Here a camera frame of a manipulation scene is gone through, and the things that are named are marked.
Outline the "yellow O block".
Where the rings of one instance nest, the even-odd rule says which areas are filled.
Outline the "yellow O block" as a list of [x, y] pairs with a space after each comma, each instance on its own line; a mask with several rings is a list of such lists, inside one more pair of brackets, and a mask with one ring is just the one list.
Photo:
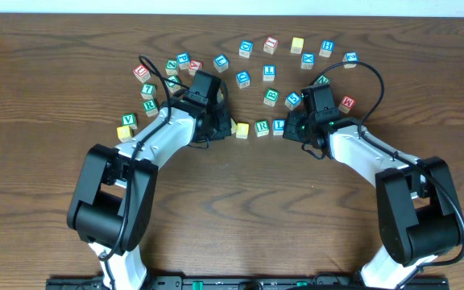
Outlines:
[[238, 139], [247, 139], [249, 135], [250, 125], [248, 123], [239, 122], [236, 126], [235, 135]]

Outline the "blue L block front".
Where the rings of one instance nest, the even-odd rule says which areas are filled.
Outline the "blue L block front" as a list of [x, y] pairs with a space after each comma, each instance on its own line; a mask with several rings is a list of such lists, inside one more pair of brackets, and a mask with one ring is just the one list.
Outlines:
[[273, 135], [283, 135], [284, 134], [284, 119], [274, 119], [272, 123], [272, 132]]

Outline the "yellow C block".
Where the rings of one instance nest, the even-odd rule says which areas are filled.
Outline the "yellow C block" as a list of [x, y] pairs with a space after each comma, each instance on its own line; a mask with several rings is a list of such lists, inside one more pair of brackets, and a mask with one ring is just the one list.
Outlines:
[[230, 122], [231, 122], [231, 134], [233, 135], [237, 131], [237, 123], [232, 118], [230, 119]]

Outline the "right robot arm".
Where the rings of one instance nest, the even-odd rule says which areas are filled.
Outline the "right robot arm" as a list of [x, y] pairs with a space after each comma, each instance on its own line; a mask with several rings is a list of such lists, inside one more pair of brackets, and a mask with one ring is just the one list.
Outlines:
[[443, 159], [398, 151], [338, 110], [291, 112], [283, 137], [321, 150], [375, 187], [383, 245], [360, 270], [359, 284], [401, 289], [426, 267], [464, 258], [464, 217]]

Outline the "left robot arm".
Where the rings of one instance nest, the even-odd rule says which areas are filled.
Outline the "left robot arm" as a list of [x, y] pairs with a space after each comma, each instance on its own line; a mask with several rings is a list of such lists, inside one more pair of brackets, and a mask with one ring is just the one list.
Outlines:
[[89, 149], [67, 224], [96, 253], [104, 287], [139, 289], [147, 279], [139, 242], [150, 220], [159, 170], [182, 147], [230, 134], [225, 102], [202, 105], [174, 99], [131, 140]]

